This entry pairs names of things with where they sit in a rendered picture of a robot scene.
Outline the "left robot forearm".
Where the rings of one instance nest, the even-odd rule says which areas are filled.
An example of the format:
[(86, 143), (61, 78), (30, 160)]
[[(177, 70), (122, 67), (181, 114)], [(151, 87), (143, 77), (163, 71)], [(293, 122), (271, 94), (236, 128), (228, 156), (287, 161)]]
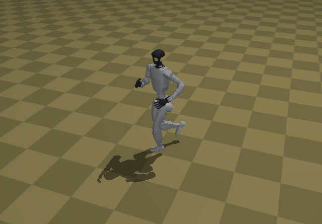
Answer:
[(175, 100), (176, 97), (183, 91), (184, 89), (184, 85), (180, 84), (179, 87), (177, 89), (175, 89), (175, 91), (173, 92), (173, 94), (170, 95), (169, 98), (167, 98), (167, 100), (170, 102), (172, 100)]

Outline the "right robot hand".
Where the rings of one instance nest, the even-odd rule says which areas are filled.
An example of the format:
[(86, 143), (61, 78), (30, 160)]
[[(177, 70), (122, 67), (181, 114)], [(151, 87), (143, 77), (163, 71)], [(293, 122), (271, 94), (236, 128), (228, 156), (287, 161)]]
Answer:
[(140, 79), (138, 79), (136, 84), (135, 84), (135, 87), (136, 88), (141, 87), (141, 84), (142, 84), (142, 82), (140, 81)]

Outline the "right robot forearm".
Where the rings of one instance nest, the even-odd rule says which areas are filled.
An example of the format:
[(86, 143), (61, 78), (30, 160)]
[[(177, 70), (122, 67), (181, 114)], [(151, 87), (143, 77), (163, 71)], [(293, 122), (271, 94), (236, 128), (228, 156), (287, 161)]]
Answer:
[(144, 80), (144, 79), (141, 82), (142, 82), (141, 88), (147, 84), (146, 80)]

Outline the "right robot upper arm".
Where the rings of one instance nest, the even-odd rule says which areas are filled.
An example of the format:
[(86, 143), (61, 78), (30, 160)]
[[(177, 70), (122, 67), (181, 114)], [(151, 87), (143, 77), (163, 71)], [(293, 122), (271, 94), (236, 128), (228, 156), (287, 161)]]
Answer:
[(147, 82), (147, 85), (149, 84), (149, 82), (150, 82), (150, 80), (149, 80), (149, 78), (150, 78), (150, 67), (152, 66), (153, 64), (149, 64), (149, 65), (147, 65), (147, 67), (146, 67), (146, 73), (145, 73), (145, 78), (144, 78), (144, 80), (146, 80), (146, 82)]

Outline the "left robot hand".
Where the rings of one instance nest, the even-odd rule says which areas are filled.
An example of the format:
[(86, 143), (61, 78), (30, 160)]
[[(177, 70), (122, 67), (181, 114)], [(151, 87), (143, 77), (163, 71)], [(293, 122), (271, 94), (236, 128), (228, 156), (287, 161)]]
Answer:
[[(158, 107), (157, 109), (159, 109), (159, 108), (161, 108), (162, 106), (164, 106), (166, 103), (169, 103), (169, 101), (167, 100), (167, 98), (169, 98), (170, 96), (168, 96), (168, 97), (166, 97), (165, 99), (156, 99), (156, 100), (160, 100), (160, 101), (158, 101), (158, 102), (155, 102), (154, 104), (154, 106), (156, 106), (156, 105), (158, 105), (158, 106), (156, 106), (156, 107)], [(156, 104), (156, 103), (158, 103), (158, 104)], [(160, 105), (159, 105), (160, 104)], [(160, 107), (159, 107), (160, 106)]]

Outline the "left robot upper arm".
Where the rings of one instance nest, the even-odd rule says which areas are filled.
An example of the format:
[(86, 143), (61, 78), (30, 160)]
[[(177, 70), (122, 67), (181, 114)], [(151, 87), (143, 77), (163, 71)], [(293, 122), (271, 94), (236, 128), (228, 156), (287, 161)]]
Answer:
[(178, 84), (177, 88), (179, 87), (180, 84), (184, 85), (184, 83), (180, 79), (178, 79), (171, 70), (165, 69), (163, 74), (167, 79), (170, 79), (172, 82)]

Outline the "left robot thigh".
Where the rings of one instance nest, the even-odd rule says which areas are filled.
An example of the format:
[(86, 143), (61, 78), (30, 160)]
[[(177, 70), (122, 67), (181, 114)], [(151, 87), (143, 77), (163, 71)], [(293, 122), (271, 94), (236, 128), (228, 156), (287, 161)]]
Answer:
[(161, 128), (160, 125), (162, 124), (162, 122), (164, 121), (164, 119), (166, 118), (166, 111), (167, 112), (172, 112), (174, 106), (169, 102), (166, 103), (164, 106), (162, 106), (161, 108), (159, 108), (154, 121), (153, 121), (153, 127), (152, 130), (155, 133), (155, 131), (158, 130), (158, 128)]

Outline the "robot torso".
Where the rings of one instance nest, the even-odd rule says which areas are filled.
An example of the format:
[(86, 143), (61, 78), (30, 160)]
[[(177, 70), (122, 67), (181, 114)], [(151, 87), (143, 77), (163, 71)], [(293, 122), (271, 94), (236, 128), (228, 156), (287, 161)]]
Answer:
[[(153, 90), (157, 92), (158, 97), (157, 99), (165, 99), (166, 97), (168, 97), (165, 94), (165, 91), (168, 90), (169, 87), (169, 79), (167, 79), (163, 72), (165, 69), (169, 70), (166, 66), (162, 67), (161, 65), (159, 67), (162, 68), (155, 68), (156, 64), (153, 64), (150, 67), (150, 76), (151, 76), (151, 83), (152, 83), (152, 87)], [(160, 101), (160, 100), (157, 100)], [(160, 105), (160, 104), (159, 104)]]

